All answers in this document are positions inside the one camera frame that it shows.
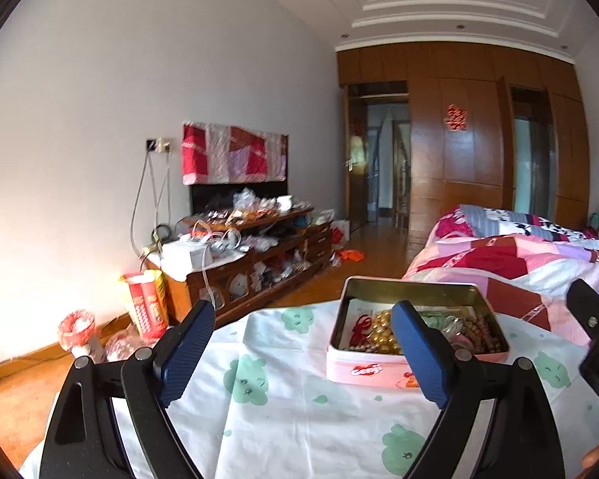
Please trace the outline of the person's right hand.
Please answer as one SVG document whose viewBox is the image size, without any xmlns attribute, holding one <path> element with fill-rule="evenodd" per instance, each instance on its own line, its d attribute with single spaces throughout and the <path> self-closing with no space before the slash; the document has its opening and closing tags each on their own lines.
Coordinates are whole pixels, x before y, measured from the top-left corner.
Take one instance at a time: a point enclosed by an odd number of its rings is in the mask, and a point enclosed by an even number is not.
<svg viewBox="0 0 599 479">
<path fill-rule="evenodd" d="M 597 463 L 599 460 L 599 444 L 581 459 L 581 466 L 583 468 L 582 473 L 580 473 L 581 477 L 584 477 Z"/>
</svg>

